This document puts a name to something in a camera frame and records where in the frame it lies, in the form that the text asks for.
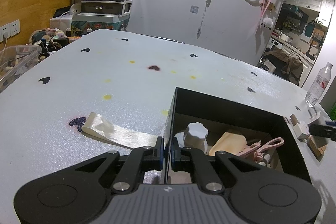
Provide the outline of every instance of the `kitchen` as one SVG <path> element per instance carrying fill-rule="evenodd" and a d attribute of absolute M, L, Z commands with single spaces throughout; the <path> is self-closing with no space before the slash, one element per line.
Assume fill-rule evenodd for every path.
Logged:
<path fill-rule="evenodd" d="M 284 0 L 258 66 L 302 87 L 323 46 L 334 2 Z M 288 73 L 287 63 L 294 63 L 293 75 Z"/>

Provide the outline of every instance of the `white ribbon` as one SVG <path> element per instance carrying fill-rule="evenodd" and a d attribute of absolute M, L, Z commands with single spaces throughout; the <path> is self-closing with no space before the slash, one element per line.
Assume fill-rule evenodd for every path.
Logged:
<path fill-rule="evenodd" d="M 142 146 L 155 146 L 157 140 L 157 136 L 155 135 L 113 125 L 100 114 L 94 112 L 90 113 L 82 127 L 82 131 L 95 138 L 129 149 Z"/>

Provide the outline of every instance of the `black box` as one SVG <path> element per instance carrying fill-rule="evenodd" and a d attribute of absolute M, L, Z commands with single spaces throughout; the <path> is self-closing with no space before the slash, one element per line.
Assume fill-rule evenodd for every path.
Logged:
<path fill-rule="evenodd" d="M 172 138 L 176 133 L 184 131 L 191 122 L 201 122 L 208 129 L 209 145 L 216 143 L 230 128 L 239 129 L 250 142 L 261 140 L 261 145 L 282 137 L 285 143 L 276 151 L 283 172 L 311 183 L 305 161 L 284 117 L 182 88 L 175 89 L 165 131 L 165 136 L 169 136 L 165 147 L 165 183 L 168 182 L 171 172 L 169 165 Z"/>

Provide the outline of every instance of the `plastic bottle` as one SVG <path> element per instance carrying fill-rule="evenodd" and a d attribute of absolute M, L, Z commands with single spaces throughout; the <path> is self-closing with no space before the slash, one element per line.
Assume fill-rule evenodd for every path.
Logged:
<path fill-rule="evenodd" d="M 333 65 L 328 62 L 324 68 L 320 69 L 318 75 L 315 78 L 315 81 L 308 90 L 304 100 L 310 107 L 313 107 L 318 102 L 324 90 L 326 89 L 331 79 L 330 70 L 332 67 Z"/>

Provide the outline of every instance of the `electrical outlet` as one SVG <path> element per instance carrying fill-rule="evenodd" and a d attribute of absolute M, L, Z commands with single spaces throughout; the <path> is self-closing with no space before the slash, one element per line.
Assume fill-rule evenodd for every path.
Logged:
<path fill-rule="evenodd" d="M 10 36 L 13 37 L 14 35 L 18 34 L 19 32 L 21 32 L 20 20 L 13 21 L 10 24 Z"/>
<path fill-rule="evenodd" d="M 3 42 L 3 34 L 5 32 L 8 32 L 8 37 L 11 36 L 11 27 L 10 27 L 10 24 L 6 24 L 6 25 L 3 25 L 1 28 L 0 28 L 0 42 Z"/>

